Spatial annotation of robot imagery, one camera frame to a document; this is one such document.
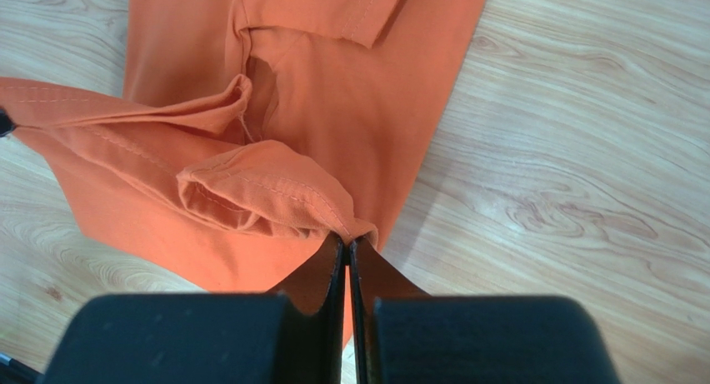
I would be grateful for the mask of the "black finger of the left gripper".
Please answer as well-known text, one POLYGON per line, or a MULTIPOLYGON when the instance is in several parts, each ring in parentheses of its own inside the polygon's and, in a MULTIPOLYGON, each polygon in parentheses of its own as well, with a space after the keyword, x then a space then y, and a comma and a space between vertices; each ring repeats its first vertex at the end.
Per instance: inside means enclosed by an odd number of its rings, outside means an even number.
POLYGON ((0 138, 11 135, 15 130, 15 122, 4 109, 0 109, 0 138))

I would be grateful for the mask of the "orange t-shirt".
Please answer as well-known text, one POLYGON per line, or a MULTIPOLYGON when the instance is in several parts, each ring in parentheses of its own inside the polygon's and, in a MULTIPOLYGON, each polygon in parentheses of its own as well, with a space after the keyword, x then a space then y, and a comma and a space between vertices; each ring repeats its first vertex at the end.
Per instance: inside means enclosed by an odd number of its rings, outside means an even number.
POLYGON ((121 97, 5 77, 82 232, 261 292, 330 232, 383 247, 486 0, 129 0, 121 97))

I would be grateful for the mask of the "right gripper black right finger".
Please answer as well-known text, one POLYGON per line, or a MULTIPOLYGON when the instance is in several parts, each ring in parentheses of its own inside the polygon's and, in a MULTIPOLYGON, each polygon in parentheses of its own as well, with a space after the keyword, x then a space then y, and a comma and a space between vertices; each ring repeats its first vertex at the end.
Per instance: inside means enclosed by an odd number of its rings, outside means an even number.
POLYGON ((360 383, 617 383, 600 331, 559 296, 434 296, 365 238, 349 247, 360 383))

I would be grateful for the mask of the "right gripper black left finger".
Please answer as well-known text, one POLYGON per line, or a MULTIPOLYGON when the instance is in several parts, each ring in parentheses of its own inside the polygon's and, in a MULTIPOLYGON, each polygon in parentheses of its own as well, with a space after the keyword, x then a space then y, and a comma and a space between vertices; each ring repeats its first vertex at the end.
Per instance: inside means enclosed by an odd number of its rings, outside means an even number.
POLYGON ((263 293, 112 294, 86 303, 46 383, 337 383, 343 242, 263 293))

